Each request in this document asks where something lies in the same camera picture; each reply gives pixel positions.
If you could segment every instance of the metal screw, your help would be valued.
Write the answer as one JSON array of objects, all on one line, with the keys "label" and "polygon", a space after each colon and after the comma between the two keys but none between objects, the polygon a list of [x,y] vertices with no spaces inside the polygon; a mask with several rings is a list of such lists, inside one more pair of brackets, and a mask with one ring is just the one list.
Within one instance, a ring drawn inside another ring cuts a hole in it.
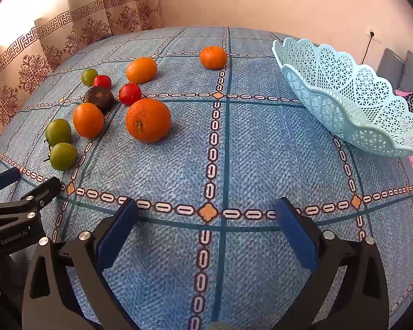
[{"label": "metal screw", "polygon": [[367,236],[366,237],[366,242],[368,244],[375,244],[375,239],[373,239],[373,237]]},{"label": "metal screw", "polygon": [[38,241],[38,244],[40,246],[45,246],[46,244],[48,244],[48,242],[49,242],[49,238],[43,237],[43,238],[40,238],[40,240]]},{"label": "metal screw", "polygon": [[323,232],[323,237],[328,240],[332,240],[335,238],[335,233],[333,233],[331,230],[325,230]]},{"label": "metal screw", "polygon": [[86,241],[90,238],[90,232],[88,230],[85,230],[78,235],[78,238],[82,241]]}]

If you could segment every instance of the basket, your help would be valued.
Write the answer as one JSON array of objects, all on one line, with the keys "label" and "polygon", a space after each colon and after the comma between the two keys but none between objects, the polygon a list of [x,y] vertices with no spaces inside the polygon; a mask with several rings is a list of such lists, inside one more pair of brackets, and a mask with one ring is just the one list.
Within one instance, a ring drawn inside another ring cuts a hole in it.
[{"label": "basket", "polygon": [[369,153],[413,155],[413,113],[371,67],[308,39],[274,41],[272,51],[298,99],[331,133]]}]

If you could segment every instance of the tangerine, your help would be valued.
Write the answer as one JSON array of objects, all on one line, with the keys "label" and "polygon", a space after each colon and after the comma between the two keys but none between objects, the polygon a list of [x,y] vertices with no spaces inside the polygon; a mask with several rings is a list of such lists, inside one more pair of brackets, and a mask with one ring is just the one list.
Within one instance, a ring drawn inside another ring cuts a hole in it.
[{"label": "tangerine", "polygon": [[158,142],[170,132],[170,110],[159,100],[141,99],[127,111],[126,127],[136,140]]},{"label": "tangerine", "polygon": [[225,67],[228,55],[222,47],[205,47],[200,55],[200,62],[207,69],[220,69]]},{"label": "tangerine", "polygon": [[97,137],[104,128],[104,115],[92,103],[82,103],[74,110],[74,126],[77,133],[87,139]]},{"label": "tangerine", "polygon": [[157,72],[153,58],[141,57],[127,66],[126,77],[130,83],[141,84],[152,80]]}]

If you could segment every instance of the wall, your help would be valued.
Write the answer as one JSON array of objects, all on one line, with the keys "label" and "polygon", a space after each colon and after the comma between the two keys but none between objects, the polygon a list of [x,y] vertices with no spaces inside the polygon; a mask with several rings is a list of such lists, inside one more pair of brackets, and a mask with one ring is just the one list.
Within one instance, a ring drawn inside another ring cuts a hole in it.
[{"label": "wall", "polygon": [[386,47],[413,51],[413,9],[407,0],[160,0],[163,27],[234,26],[282,32],[328,43],[377,68]]}]

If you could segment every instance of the orange fruit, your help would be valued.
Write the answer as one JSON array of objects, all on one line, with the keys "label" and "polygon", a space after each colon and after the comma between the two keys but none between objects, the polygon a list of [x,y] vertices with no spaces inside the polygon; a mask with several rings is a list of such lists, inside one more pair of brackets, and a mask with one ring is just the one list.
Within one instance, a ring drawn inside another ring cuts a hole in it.
[{"label": "orange fruit", "polygon": [[157,64],[153,58],[142,57],[127,66],[126,77],[130,83],[141,84],[152,80],[157,72]]},{"label": "orange fruit", "polygon": [[222,47],[205,47],[200,53],[200,62],[205,68],[220,69],[225,67],[228,55]]},{"label": "orange fruit", "polygon": [[156,99],[138,100],[127,111],[126,127],[136,140],[158,142],[170,132],[170,110]]},{"label": "orange fruit", "polygon": [[104,128],[104,115],[95,104],[80,104],[74,110],[74,126],[79,135],[95,138]]}]

